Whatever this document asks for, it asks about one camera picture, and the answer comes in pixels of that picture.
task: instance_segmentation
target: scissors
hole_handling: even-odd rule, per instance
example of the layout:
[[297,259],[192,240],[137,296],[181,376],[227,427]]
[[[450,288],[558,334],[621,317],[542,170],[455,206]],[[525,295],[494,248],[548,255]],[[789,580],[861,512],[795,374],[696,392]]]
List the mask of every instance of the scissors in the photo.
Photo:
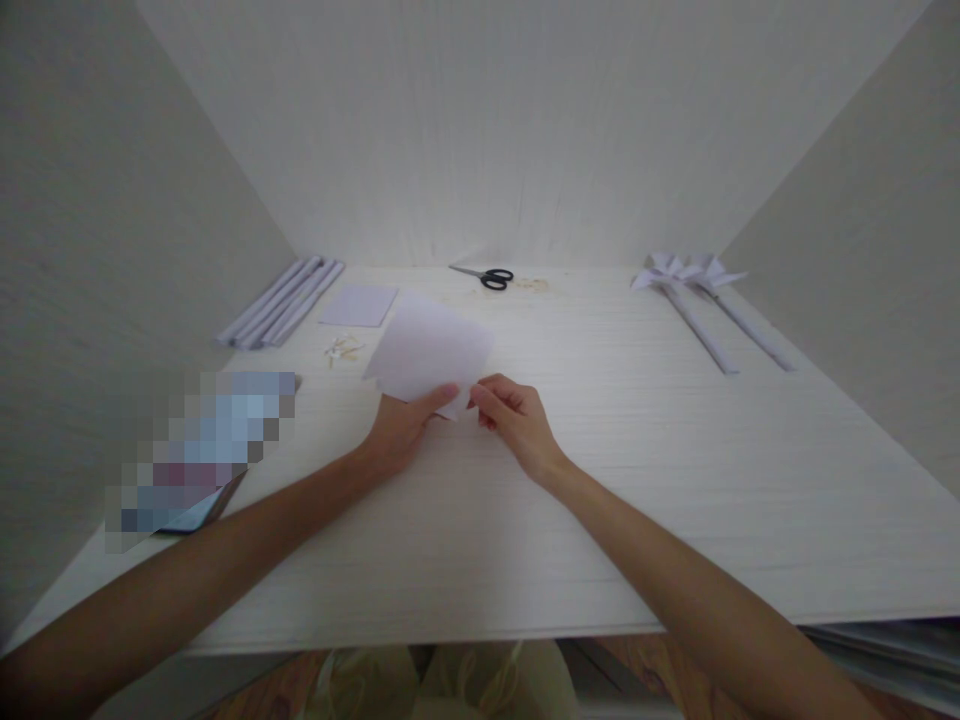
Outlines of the scissors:
[[486,272],[480,272],[479,270],[458,268],[456,265],[448,265],[447,267],[449,267],[451,270],[456,270],[457,272],[463,272],[467,275],[473,275],[474,277],[480,278],[480,284],[485,288],[490,288],[491,290],[506,290],[507,283],[513,280],[513,273],[502,268],[493,268],[492,270],[487,270]]

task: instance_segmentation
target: rolled paper tube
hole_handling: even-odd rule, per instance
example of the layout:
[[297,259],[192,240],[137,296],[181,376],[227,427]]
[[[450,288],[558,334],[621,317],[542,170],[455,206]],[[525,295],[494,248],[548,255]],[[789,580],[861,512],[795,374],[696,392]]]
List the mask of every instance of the rolled paper tube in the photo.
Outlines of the rolled paper tube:
[[313,271],[320,265],[319,257],[310,258],[300,271],[258,312],[247,326],[238,334],[236,345],[242,350],[251,350],[264,336],[270,325],[283,313],[294,293],[300,288]]
[[234,320],[230,325],[227,326],[227,329],[217,335],[216,340],[221,345],[229,345],[232,340],[236,339],[237,335],[240,333],[240,330],[250,322],[254,315],[256,315],[263,307],[270,301],[270,299],[277,294],[277,291],[280,290],[289,280],[292,278],[299,270],[304,266],[306,260],[296,260],[293,264],[288,267],[283,274],[278,277],[273,285],[259,298],[253,301],[253,303],[247,307],[246,310],[241,313],[240,317]]
[[797,368],[793,365],[793,363],[787,360],[783,353],[781,353],[780,350],[773,345],[773,343],[757,332],[756,328],[754,328],[753,325],[746,320],[746,318],[740,315],[736,309],[728,305],[726,300],[720,297],[717,293],[711,292],[708,288],[704,288],[704,290],[706,290],[710,297],[713,298],[713,301],[717,303],[717,305],[719,305],[727,315],[730,316],[730,319],[740,326],[740,329],[746,333],[747,337],[763,348],[763,351],[773,358],[773,361],[777,365],[787,372],[796,372]]
[[271,344],[280,346],[280,345],[283,345],[284,342],[286,342],[287,338],[290,337],[290,334],[297,329],[297,326],[300,324],[300,321],[303,320],[304,316],[308,312],[310,312],[310,308],[312,308],[316,304],[317,300],[320,299],[320,296],[323,295],[326,289],[333,284],[333,281],[337,279],[337,276],[342,271],[343,271],[342,262],[338,262],[336,265],[333,266],[333,269],[330,271],[330,274],[328,274],[327,277],[323,279],[323,282],[321,282],[320,285],[318,285],[317,288],[312,293],[310,293],[310,297],[308,297],[304,301],[304,303],[297,309],[297,311],[293,314],[293,316],[287,321],[286,327],[283,328],[283,330],[281,330],[279,333],[277,333],[277,336],[273,339],[273,342]]
[[307,278],[306,282],[300,286],[296,293],[294,293],[293,299],[290,301],[290,304],[287,305],[286,309],[283,311],[283,314],[277,318],[277,321],[270,326],[270,329],[267,330],[267,334],[263,336],[262,342],[264,345],[272,345],[273,339],[279,334],[281,330],[286,326],[287,321],[293,317],[297,309],[303,305],[310,294],[317,289],[317,286],[323,282],[324,278],[330,274],[330,271],[333,269],[334,262],[328,260],[324,262],[320,267],[314,270],[313,275]]
[[668,283],[658,283],[659,287],[663,289],[664,295],[673,303],[673,306],[677,309],[677,312],[680,313],[687,325],[690,326],[690,329],[693,330],[694,334],[700,339],[700,342],[703,343],[703,346],[707,349],[707,352],[710,353],[710,357],[714,359],[717,365],[720,367],[720,370],[723,371],[724,375],[736,375],[740,371],[734,367],[733,363],[727,358],[724,352],[720,347],[713,341],[713,339],[707,335],[707,331],[704,330],[697,319],[693,316],[693,313],[690,312],[690,309],[687,307],[687,304],[683,301],[683,298],[680,297],[680,294],[676,289]]

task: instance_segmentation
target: left hand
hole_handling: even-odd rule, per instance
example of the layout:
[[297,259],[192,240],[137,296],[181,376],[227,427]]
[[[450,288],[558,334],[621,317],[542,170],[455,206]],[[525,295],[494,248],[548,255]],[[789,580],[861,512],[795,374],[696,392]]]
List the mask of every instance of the left hand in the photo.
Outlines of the left hand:
[[355,455],[381,481],[396,475],[413,462],[427,422],[458,392],[456,383],[450,383],[410,403],[383,395],[373,427]]

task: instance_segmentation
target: smartphone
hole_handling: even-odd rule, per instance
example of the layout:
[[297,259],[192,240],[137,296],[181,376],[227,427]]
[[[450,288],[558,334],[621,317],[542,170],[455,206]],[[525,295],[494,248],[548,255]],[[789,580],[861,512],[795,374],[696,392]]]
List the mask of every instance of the smartphone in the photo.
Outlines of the smartphone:
[[189,535],[204,525],[209,525],[223,513],[227,503],[230,502],[230,498],[233,497],[233,493],[236,492],[237,486],[246,474],[246,471],[240,473],[215,493],[208,495],[189,510],[175,517],[157,532],[171,535]]

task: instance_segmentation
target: paper pinwheel on stick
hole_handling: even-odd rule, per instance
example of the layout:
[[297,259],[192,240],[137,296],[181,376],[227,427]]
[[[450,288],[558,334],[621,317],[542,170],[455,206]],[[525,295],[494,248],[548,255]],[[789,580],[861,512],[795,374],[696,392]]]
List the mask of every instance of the paper pinwheel on stick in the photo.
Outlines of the paper pinwheel on stick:
[[793,372],[797,369],[769,340],[761,336],[756,328],[747,322],[733,307],[728,305],[727,301],[717,293],[718,287],[739,280],[745,277],[746,273],[728,273],[720,260],[713,255],[694,255],[690,264],[684,268],[684,270],[693,271],[686,273],[687,282],[701,288],[707,295],[713,298],[713,301],[730,316],[731,320],[740,326],[740,329],[747,334],[747,337],[753,340],[767,355],[773,358],[773,361],[777,363],[777,365],[787,372]]
[[724,375],[735,375],[740,372],[734,367],[733,363],[730,362],[713,339],[707,335],[706,330],[701,327],[700,323],[693,316],[693,313],[690,312],[690,308],[687,307],[687,304],[677,292],[678,288],[686,285],[691,278],[700,274],[702,270],[699,267],[684,267],[683,262],[672,253],[653,253],[650,257],[653,260],[653,267],[637,275],[630,287],[633,290],[651,285],[660,288],[663,294],[667,296],[667,299],[673,303],[677,312],[680,313],[680,317],[686,321],[694,334],[700,338],[700,342],[703,343],[707,352],[710,353],[710,356],[716,361],[717,365],[720,366]]

